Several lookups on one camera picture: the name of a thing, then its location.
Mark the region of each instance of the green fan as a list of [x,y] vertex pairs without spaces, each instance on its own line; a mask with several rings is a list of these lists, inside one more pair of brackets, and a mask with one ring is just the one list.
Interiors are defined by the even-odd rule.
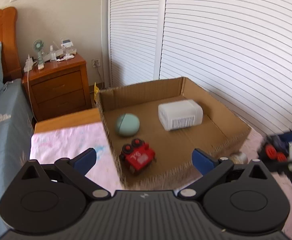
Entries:
[[41,70],[44,68],[44,56],[43,56],[43,49],[44,49],[44,42],[42,40],[36,40],[32,48],[35,52],[38,53],[38,69]]

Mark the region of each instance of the green egg-shaped object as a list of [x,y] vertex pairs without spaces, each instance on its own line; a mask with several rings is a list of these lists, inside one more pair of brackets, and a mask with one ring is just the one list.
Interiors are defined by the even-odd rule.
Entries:
[[134,114],[123,114],[118,117],[115,129],[120,136],[133,136],[139,130],[139,119]]

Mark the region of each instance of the ribbed gray panel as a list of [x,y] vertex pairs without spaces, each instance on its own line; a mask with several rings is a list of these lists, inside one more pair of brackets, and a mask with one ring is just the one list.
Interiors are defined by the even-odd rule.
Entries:
[[110,0],[113,86],[153,79],[159,0]]
[[260,132],[292,128],[292,0],[166,0],[160,78],[186,76]]
[[288,240],[281,232],[238,236],[218,228],[193,201],[172,191],[119,191],[111,200],[93,203],[68,229],[47,236],[10,232],[1,240]]

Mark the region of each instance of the cardboard box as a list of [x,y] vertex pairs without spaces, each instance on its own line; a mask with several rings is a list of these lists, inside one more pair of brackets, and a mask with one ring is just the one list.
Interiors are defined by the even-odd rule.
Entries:
[[[158,118],[158,105],[193,99],[204,111],[201,125],[165,131]],[[251,128],[226,106],[188,78],[156,80],[103,90],[97,107],[112,150],[123,187],[137,190],[175,189],[198,178],[191,154],[200,148],[215,158],[240,149]],[[124,114],[138,116],[140,128],[131,138],[116,134],[116,119]],[[132,175],[118,156],[124,144],[140,138],[156,152],[152,162],[139,175]]]

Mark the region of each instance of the closet door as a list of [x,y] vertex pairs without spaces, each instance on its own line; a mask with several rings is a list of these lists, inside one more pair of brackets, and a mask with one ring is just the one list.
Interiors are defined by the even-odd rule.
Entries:
[[159,0],[110,0],[112,86],[153,79]]
[[292,0],[166,0],[160,78],[186,76],[259,132],[292,128]]

